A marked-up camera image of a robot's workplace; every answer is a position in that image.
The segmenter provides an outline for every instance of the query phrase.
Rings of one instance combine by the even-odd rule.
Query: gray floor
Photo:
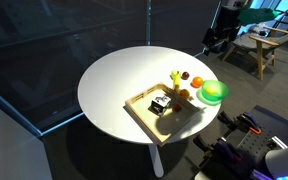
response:
[[[234,54],[221,62],[222,56],[210,53],[198,57],[230,89],[220,111],[234,117],[259,105],[288,120],[288,45],[277,50],[276,65],[264,71],[263,81],[252,72],[255,66],[252,58]],[[211,144],[226,130],[215,119],[200,134]],[[55,180],[190,180],[199,172],[198,166],[203,160],[203,152],[193,144],[193,138],[160,148],[165,171],[162,178],[154,175],[147,146],[111,138],[85,118],[47,134],[43,141]]]

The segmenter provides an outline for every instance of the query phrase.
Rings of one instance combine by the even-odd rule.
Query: wooden tray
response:
[[[158,95],[166,95],[171,98],[170,105],[162,116],[154,114],[150,110],[151,102]],[[182,109],[173,111],[173,104],[179,104]],[[184,127],[197,115],[199,109],[183,99],[173,89],[163,83],[148,88],[142,93],[125,101],[130,115],[140,125],[152,141],[163,146],[169,138]]]

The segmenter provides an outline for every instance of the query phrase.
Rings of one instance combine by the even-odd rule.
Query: white table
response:
[[[93,63],[83,74],[78,86],[78,101],[85,116],[97,128],[117,139],[148,144],[154,171],[162,177],[164,170],[156,144],[127,113],[125,101],[147,88],[163,82],[173,87],[172,70],[190,73],[181,80],[181,89],[189,90],[190,102],[199,107],[201,119],[194,119],[169,142],[189,137],[206,127],[217,115],[220,104],[208,106],[196,97],[198,89],[190,83],[195,76],[204,80],[217,79],[201,61],[170,48],[155,46],[131,47],[110,53]]]

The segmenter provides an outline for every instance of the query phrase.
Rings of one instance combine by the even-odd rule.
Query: apple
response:
[[[186,71],[183,72],[183,74],[182,74],[182,79],[187,80],[188,77],[190,77],[190,74],[189,74],[188,72],[186,72]]]

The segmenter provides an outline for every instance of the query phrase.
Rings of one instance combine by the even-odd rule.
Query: table leg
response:
[[[156,177],[162,177],[164,175],[164,169],[157,146],[156,144],[149,144],[148,148],[150,150],[155,175]]]

